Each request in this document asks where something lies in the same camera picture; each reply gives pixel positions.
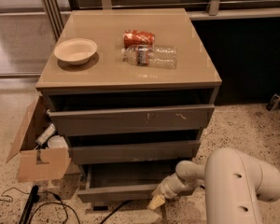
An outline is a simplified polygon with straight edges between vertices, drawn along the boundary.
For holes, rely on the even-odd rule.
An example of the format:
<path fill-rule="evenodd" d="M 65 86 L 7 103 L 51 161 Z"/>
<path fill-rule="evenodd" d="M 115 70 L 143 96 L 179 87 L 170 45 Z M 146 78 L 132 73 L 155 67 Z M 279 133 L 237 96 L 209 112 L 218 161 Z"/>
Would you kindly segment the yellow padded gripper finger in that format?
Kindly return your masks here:
<path fill-rule="evenodd" d="M 156 195 L 152 198 L 147 208 L 149 210 L 155 210 L 165 204 L 165 198 L 162 195 Z"/>

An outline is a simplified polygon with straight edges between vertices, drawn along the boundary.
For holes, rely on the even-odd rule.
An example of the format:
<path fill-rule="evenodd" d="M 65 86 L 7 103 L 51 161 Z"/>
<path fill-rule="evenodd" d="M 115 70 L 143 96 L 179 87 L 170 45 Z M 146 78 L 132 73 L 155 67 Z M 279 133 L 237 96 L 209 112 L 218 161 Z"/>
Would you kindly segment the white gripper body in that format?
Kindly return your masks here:
<path fill-rule="evenodd" d="M 199 186 L 199 180 L 194 180 L 188 183 L 179 178 L 177 174 L 168 175 L 152 192 L 152 196 L 162 196 L 164 199 L 173 199 L 179 195 L 190 195 Z"/>

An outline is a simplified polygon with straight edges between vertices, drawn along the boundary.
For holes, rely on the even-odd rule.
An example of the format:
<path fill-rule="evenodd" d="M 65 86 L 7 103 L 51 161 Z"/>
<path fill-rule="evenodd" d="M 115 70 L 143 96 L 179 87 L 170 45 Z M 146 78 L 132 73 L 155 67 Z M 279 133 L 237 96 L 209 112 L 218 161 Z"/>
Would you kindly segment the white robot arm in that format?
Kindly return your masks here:
<path fill-rule="evenodd" d="M 266 161 L 233 148 L 219 148 L 206 164 L 181 161 L 152 192 L 155 210 L 183 191 L 205 190 L 207 224 L 262 224 L 259 202 L 280 199 L 280 172 Z"/>

